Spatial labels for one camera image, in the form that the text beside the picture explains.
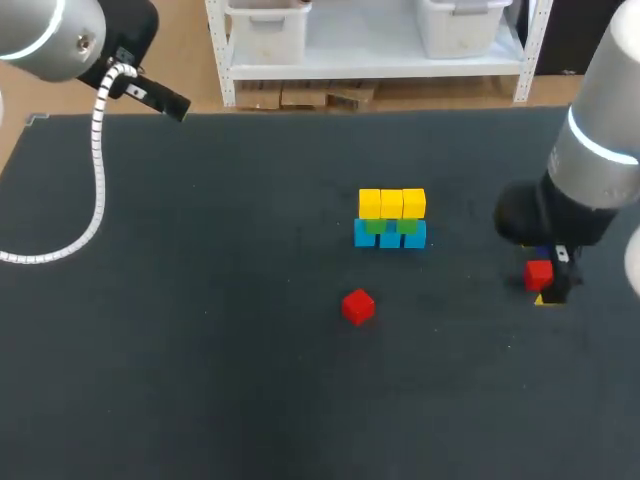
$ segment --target small yellow block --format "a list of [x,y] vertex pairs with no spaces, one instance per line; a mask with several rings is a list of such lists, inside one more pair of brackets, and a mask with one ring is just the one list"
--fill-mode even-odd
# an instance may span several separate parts
[[427,196],[424,188],[405,188],[402,190],[404,197],[404,210],[402,218],[424,218],[427,213]]
[[402,218],[402,190],[381,190],[380,218]]
[[361,188],[358,216],[363,219],[380,218],[380,190],[377,188]]
[[544,303],[544,300],[542,300],[542,294],[539,294],[536,297],[536,301],[533,304],[536,307],[559,307],[559,306],[561,306],[559,303]]

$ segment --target green cube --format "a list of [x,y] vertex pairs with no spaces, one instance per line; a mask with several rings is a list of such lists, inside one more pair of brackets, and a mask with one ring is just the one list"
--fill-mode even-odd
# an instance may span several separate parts
[[365,230],[369,235],[379,235],[384,233],[387,229],[387,221],[383,219],[379,220],[365,220]]
[[415,218],[398,220],[396,229],[398,233],[402,233],[405,235],[415,235],[416,233],[418,233],[418,220]]

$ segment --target table surface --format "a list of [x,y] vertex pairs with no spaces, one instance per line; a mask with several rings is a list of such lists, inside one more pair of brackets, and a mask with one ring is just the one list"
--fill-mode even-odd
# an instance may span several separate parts
[[[586,285],[536,308],[495,234],[561,109],[109,117],[81,252],[0,265],[0,477],[600,479],[640,475],[640,304],[625,211]],[[88,117],[37,121],[0,246],[89,221]],[[352,246],[357,192],[424,187],[428,249]],[[377,302],[355,328],[340,301]]]

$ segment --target small blue block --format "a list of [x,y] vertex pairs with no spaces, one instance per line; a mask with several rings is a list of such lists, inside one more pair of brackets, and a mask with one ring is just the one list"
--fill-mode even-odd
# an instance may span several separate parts
[[427,245],[427,222],[418,220],[418,231],[404,236],[404,248],[424,248]]
[[536,247],[536,255],[544,258],[544,259],[548,259],[550,258],[549,255],[549,248],[548,247]]
[[376,236],[367,233],[367,224],[360,218],[353,221],[353,244],[356,247],[376,246]]
[[402,235],[396,232],[396,222],[389,220],[387,230],[380,234],[380,248],[400,248]]

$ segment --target storage bin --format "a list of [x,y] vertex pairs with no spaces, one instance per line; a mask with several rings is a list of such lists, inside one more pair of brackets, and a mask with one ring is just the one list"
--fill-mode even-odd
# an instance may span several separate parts
[[495,40],[502,12],[512,0],[417,0],[427,57],[484,55]]
[[300,0],[230,0],[236,51],[250,65],[302,62],[311,2]]

